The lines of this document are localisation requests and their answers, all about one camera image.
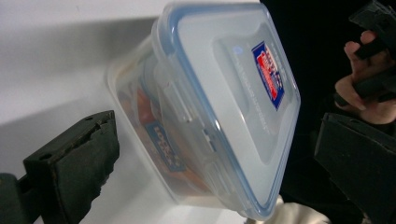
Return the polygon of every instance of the clear plastic box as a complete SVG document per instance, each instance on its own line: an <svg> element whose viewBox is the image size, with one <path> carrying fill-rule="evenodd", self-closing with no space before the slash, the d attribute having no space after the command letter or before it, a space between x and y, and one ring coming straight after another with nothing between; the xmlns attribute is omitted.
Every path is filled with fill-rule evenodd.
<svg viewBox="0 0 396 224"><path fill-rule="evenodd" d="M265 5L169 5L108 82L178 202L271 216L300 94Z"/></svg>

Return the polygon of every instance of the transparent container lid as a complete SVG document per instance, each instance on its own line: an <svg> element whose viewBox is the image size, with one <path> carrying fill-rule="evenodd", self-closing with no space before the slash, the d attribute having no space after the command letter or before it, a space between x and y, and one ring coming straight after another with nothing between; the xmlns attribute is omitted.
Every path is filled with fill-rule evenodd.
<svg viewBox="0 0 396 224"><path fill-rule="evenodd" d="M227 207L267 219L300 108L267 8L174 4L151 34L162 111L194 147L205 180Z"/></svg>

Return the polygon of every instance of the human hand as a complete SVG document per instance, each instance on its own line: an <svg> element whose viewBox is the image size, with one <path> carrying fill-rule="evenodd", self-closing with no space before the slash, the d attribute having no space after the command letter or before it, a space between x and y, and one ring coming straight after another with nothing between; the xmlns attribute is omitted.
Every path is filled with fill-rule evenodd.
<svg viewBox="0 0 396 224"><path fill-rule="evenodd" d="M372 31L365 31L361 34L363 45L372 42L374 39L375 33ZM376 100L378 95L361 99L352 85L392 67L395 61L391 59L387 50L383 50L371 58L361 60L355 55L356 50L360 47L359 43L352 41L347 42L344 47L344 52L350 60L352 74L338 80L335 83L335 90L349 105L335 104L345 111L358 115L367 122L373 124L391 123L396 120L396 99L383 103Z"/></svg>

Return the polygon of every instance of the label sticker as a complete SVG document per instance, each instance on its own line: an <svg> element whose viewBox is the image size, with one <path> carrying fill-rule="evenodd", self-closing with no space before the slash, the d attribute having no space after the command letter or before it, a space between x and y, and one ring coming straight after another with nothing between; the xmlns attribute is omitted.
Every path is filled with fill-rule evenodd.
<svg viewBox="0 0 396 224"><path fill-rule="evenodd" d="M273 54L264 42L256 46L252 52L262 83L277 110L285 94L285 90L283 89L282 78L277 70Z"/></svg>
<svg viewBox="0 0 396 224"><path fill-rule="evenodd" d="M172 149L169 144L168 137L166 136L165 129L160 122L154 121L147 124L146 130L161 155L161 158L165 162L166 166L171 172L182 172L186 170L186 165L183 163L181 158Z"/></svg>

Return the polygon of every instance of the white surface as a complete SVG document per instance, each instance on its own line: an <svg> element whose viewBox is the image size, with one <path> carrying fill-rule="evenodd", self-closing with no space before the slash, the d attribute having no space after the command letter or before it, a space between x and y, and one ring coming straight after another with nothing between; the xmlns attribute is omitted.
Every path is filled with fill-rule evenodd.
<svg viewBox="0 0 396 224"><path fill-rule="evenodd" d="M243 223L235 212L176 206L106 85L111 62L150 31L162 1L0 1L0 172L90 114L114 109L120 158L81 223Z"/></svg>

